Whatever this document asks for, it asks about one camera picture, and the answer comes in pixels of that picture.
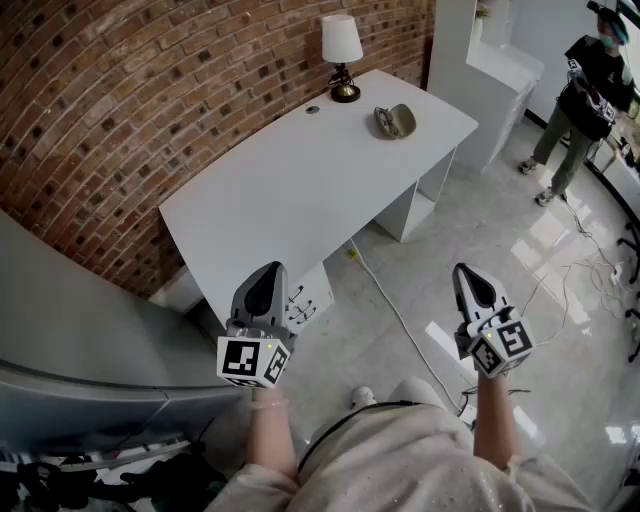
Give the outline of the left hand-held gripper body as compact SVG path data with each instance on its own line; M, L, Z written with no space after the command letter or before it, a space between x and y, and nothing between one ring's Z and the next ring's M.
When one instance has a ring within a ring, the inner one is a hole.
M273 389L296 339L276 317L231 319L217 340L216 374L236 387Z

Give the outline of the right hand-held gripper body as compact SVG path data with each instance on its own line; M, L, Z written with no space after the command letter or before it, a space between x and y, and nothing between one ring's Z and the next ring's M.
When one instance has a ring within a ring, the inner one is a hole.
M474 322L462 323L454 339L460 357L469 357L484 376L508 373L535 349L530 323L513 305Z

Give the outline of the beige glasses case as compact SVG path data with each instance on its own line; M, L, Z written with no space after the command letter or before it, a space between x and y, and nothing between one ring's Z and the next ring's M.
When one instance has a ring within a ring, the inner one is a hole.
M389 137L380 127L380 125L378 124L376 117L374 116L374 119L376 120L379 128L381 129L382 133L391 139L404 139L407 138L409 136L411 136L417 127L417 121L416 118L413 114L413 112L411 111L411 109L405 105L405 104L398 104L394 107L392 107L391 109L388 109L394 118L394 123L397 127L398 130L398 137L397 138L391 138Z

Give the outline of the person's left forearm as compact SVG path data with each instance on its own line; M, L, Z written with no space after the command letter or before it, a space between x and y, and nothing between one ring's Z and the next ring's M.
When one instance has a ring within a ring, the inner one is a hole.
M279 389L252 390L245 462L278 473L298 486L297 458L287 404L288 400Z

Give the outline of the person's right forearm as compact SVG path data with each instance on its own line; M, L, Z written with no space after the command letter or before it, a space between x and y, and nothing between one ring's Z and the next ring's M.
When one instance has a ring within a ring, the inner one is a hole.
M480 375L473 453L506 471L513 457L522 454L506 378Z

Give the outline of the white desk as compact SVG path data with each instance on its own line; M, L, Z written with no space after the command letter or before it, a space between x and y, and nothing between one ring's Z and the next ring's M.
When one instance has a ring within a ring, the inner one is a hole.
M209 306L228 319L237 288L281 262L297 281L463 142L477 122L388 73L356 79L350 104L322 94L215 160L160 207ZM386 137L374 109L407 105L417 127ZM316 114L307 114L318 106Z

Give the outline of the person's white sparkly clothing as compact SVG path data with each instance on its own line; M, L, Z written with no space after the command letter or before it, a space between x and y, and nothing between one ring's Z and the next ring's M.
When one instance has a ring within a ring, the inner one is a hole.
M244 462L206 512L599 512L546 455L522 453L506 471L476 457L475 426L409 378L296 455L298 486Z

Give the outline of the black equipment pile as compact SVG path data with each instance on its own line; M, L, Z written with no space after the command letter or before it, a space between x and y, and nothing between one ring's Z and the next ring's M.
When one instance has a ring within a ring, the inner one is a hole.
M204 512L227 483L183 439L119 451L0 451L0 512Z

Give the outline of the white cabinet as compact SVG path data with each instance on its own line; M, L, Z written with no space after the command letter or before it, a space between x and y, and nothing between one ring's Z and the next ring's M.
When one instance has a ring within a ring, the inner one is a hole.
M511 44L518 0L436 0L427 91L478 122L456 150L482 172L524 115L544 64Z

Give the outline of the white shade table lamp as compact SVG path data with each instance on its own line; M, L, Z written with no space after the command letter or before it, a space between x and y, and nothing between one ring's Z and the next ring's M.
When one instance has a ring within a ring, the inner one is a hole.
M330 96L337 103L353 103L361 92L348 65L363 58L363 49L355 18L347 14L325 16L321 20L322 58L334 66L329 79Z

